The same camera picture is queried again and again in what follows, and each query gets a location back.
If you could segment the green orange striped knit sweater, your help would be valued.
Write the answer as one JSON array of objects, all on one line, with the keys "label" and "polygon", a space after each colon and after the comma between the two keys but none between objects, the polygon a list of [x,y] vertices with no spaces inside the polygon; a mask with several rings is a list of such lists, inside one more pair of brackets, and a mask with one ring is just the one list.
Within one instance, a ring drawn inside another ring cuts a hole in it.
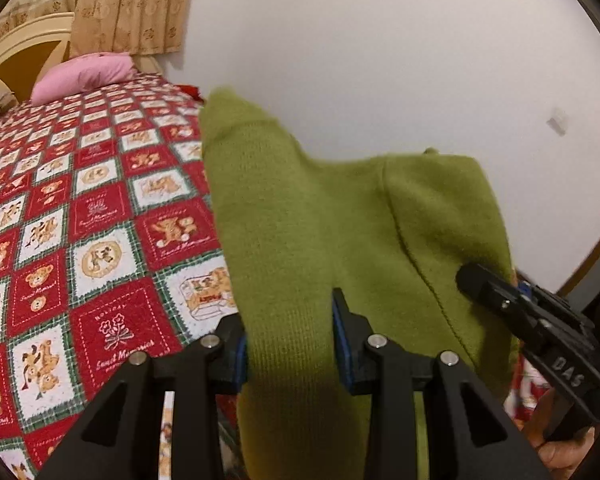
[{"label": "green orange striped knit sweater", "polygon": [[513,275],[478,162],[436,152],[324,162],[233,90],[199,116],[213,218],[245,324],[237,401],[253,479],[362,477],[370,404],[338,376],[332,293],[404,349],[453,350],[498,400],[517,346],[456,287],[465,263]]}]

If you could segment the red patchwork bear bedspread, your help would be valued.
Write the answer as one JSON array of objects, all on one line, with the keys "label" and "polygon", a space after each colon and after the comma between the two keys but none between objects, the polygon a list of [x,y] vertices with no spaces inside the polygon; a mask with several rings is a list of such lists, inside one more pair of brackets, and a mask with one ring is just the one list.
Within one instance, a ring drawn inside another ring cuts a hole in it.
[{"label": "red patchwork bear bedspread", "polygon": [[139,74],[0,118],[0,459],[32,479],[133,352],[237,310],[198,91]]}]

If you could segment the pink pillow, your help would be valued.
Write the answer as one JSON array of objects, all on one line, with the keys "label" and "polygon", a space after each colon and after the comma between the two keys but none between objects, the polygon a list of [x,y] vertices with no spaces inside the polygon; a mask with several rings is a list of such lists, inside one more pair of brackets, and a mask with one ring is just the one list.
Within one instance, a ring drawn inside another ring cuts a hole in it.
[{"label": "pink pillow", "polygon": [[34,85],[30,101],[35,106],[47,104],[129,80],[135,72],[129,53],[84,54],[51,68]]}]

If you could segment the cream wooden headboard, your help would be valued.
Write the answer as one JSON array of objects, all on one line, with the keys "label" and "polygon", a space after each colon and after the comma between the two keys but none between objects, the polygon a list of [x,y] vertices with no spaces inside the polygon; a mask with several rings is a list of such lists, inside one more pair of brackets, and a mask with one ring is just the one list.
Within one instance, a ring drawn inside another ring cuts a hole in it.
[{"label": "cream wooden headboard", "polygon": [[0,97],[26,102],[51,70],[66,65],[73,21],[72,12],[48,14],[0,38]]}]

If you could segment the beige window curtain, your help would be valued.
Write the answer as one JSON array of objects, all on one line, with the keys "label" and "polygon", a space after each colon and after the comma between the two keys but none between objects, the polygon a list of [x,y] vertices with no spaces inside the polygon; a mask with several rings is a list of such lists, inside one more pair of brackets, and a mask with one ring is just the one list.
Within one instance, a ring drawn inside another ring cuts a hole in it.
[{"label": "beige window curtain", "polygon": [[183,47],[190,0],[9,0],[0,39],[48,14],[71,12],[70,55],[126,52],[155,55]]}]

